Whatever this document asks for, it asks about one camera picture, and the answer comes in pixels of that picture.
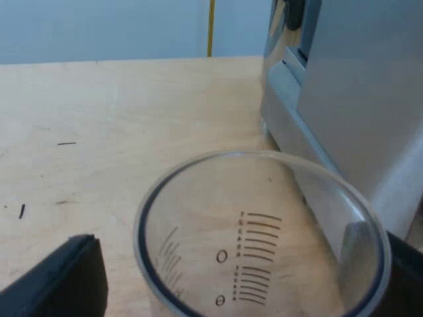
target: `light blue wall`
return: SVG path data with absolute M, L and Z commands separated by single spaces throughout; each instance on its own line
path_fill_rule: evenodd
M 213 56 L 262 55 L 272 0 L 215 0 Z
M 0 0 L 0 63 L 207 52 L 208 0 Z

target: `measurement markings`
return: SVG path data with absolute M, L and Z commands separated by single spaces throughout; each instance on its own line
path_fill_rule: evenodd
M 243 269 L 252 269 L 253 271 L 259 271 L 259 272 L 271 274 L 269 271 L 266 271 L 265 269 L 259 269 L 258 267 L 253 267 L 253 266 L 243 266 Z
M 261 239 L 245 238 L 244 240 L 245 241 L 250 241 L 250 242 L 261 242 L 261 243 L 269 244 L 270 246 L 276 246 L 276 243 L 265 241 L 265 240 L 261 240 Z
M 178 230 L 178 227 L 175 227 L 171 233 L 168 234 L 168 236 L 166 237 L 165 241 L 163 241 L 160 250 L 159 250 L 159 255 L 161 254 L 161 252 L 163 251 L 163 249 L 165 248 L 167 242 L 169 241 L 169 239 L 171 238 L 171 236 L 176 232 L 176 230 Z
M 267 288 L 269 288 L 269 285 L 264 284 L 264 283 L 261 283 L 261 282 L 258 282 L 258 281 L 253 281 L 253 280 L 251 280 L 251 279 L 241 279 L 241 282 L 245 282 L 245 283 L 253 283 L 253 284 L 257 284 L 257 285 L 260 285 L 260 286 L 263 286 L 263 287 L 267 287 Z
M 176 255 L 174 255 L 175 250 L 179 247 L 179 243 L 175 244 L 175 247 L 169 252 L 167 255 L 165 262 L 163 263 L 163 268 L 165 271 L 168 270 L 171 263 L 174 261 L 175 258 L 177 258 Z
M 267 294 L 267 291 L 265 291 L 264 289 L 258 289 L 257 287 L 241 285 L 240 288 L 242 288 L 242 289 L 252 289 L 253 291 L 258 291 L 258 292 Z
M 258 259 L 262 259 L 262 260 L 266 260 L 266 261 L 270 261 L 273 262 L 273 260 L 271 258 L 267 258 L 265 256 L 257 256 L 256 254 L 243 254 L 243 256 L 246 256 L 248 258 L 258 258 Z
M 178 264 L 178 262 L 180 261 L 181 257 L 180 256 L 176 256 L 178 259 L 172 264 L 172 266 L 170 266 L 169 271 L 172 271 L 173 268 Z
M 257 294 L 254 294 L 254 293 L 250 293 L 250 292 L 239 292 L 239 293 L 240 293 L 240 294 L 242 294 L 242 295 L 255 296 L 255 297 L 258 297 L 258 298 L 260 298 L 260 299 L 264 299 L 264 300 L 266 300 L 266 297 L 261 296 L 261 295 L 257 295 Z
M 273 238 L 277 238 L 279 239 L 279 236 L 275 235 L 275 234 L 271 234 L 271 233 L 267 233 L 267 232 L 263 232 L 263 231 L 257 231 L 257 230 L 247 230 L 247 233 L 255 233 L 255 234 L 263 234 L 265 236 L 271 236 Z
M 183 292 L 185 292 L 185 289 L 181 289 L 180 291 L 177 289 L 176 290 L 176 297 L 180 298 L 180 296 L 183 294 Z
M 173 271 L 173 273 L 169 276 L 169 279 L 165 279 L 165 284 L 171 284 L 171 281 L 173 280 L 173 278 L 176 276 L 178 272 L 177 271 Z
M 179 279 L 182 277 L 182 272 L 178 274 L 178 276 L 176 276 L 176 279 L 173 281 L 171 287 L 169 287 L 169 289 L 173 289 L 174 286 L 176 285 L 176 283 L 178 283 Z
M 263 226 L 263 227 L 268 227 L 268 228 L 280 230 L 280 227 L 278 227 L 278 226 L 269 225 L 268 223 L 259 223 L 258 221 L 247 221 L 247 224 L 248 225 L 256 225 L 256 226 Z
M 259 277 L 261 279 L 265 279 L 266 281 L 270 281 L 270 279 L 268 277 L 264 277 L 258 274 L 253 274 L 253 273 L 242 273 L 241 275 L 247 275 L 247 276 L 254 276 L 254 277 Z
M 250 301 L 250 302 L 256 302 L 257 304 L 260 304 L 260 305 L 265 305 L 263 302 L 259 302 L 258 300 L 254 300 L 254 299 L 246 299 L 245 297 L 239 297 L 239 300 L 248 300 L 248 301 Z
M 282 221 L 281 218 L 277 218 L 275 216 L 271 216 L 271 215 L 265 215 L 263 213 L 247 213 L 248 216 L 255 216 L 255 217 L 265 217 L 265 218 L 269 218 L 269 219 L 274 219 L 277 221 Z
M 275 254 L 275 252 L 267 250 L 267 249 L 263 249 L 263 248 L 257 248 L 256 246 L 245 246 L 244 249 L 248 249 L 248 250 L 258 250 L 258 251 L 263 251 L 263 252 L 267 252 L 270 254 Z

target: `metal panel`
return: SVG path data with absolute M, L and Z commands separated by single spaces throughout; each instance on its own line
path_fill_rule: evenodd
M 423 192 L 423 2 L 323 1 L 297 110 L 404 238 Z

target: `cup rim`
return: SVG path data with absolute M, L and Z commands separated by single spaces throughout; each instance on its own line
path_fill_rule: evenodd
M 235 156 L 252 156 L 262 157 L 264 159 L 270 159 L 279 161 L 289 166 L 298 166 L 311 172 L 322 174 L 329 180 L 337 183 L 343 190 L 349 192 L 353 197 L 357 199 L 359 203 L 363 205 L 364 213 L 367 213 L 366 221 L 373 227 L 376 238 L 378 239 L 377 255 L 379 258 L 379 265 L 377 273 L 373 278 L 371 287 L 367 290 L 366 294 L 360 299 L 355 307 L 351 308 L 347 313 L 339 317 L 368 317 L 377 308 L 381 302 L 385 291 L 389 285 L 391 276 L 391 265 L 392 255 L 391 246 L 386 231 L 383 229 L 379 222 L 373 207 L 367 201 L 367 199 L 352 185 L 347 183 L 341 176 L 334 172 L 327 170 L 321 165 L 315 164 L 305 160 L 304 158 L 296 157 L 286 153 L 281 153 L 272 150 L 232 150 L 232 151 L 215 151 L 206 153 L 203 155 L 196 156 L 189 160 L 184 161 L 181 164 L 176 165 L 170 169 L 166 174 L 161 176 L 147 191 L 141 204 L 138 207 L 137 215 L 135 216 L 134 223 L 134 253 L 137 260 L 138 267 L 147 282 L 147 285 L 153 291 L 153 294 L 159 298 L 162 304 L 164 304 L 175 316 L 181 317 L 209 317 L 204 316 L 190 308 L 187 304 L 184 304 L 180 299 L 174 296 L 170 290 L 167 289 L 165 284 L 161 281 L 159 275 L 154 269 L 153 262 L 151 261 L 146 245 L 145 236 L 145 225 L 147 223 L 147 217 L 151 206 L 154 203 L 155 198 L 159 195 L 161 190 L 166 184 L 173 178 L 178 176 L 181 172 L 190 168 L 191 166 L 200 164 L 206 160 L 218 158 L 218 157 L 235 157 Z

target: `yellow cable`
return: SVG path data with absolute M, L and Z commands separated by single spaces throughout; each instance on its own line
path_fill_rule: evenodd
M 215 3 L 215 0 L 210 0 L 207 57 L 212 56 L 212 50 L 213 50 L 214 3 Z

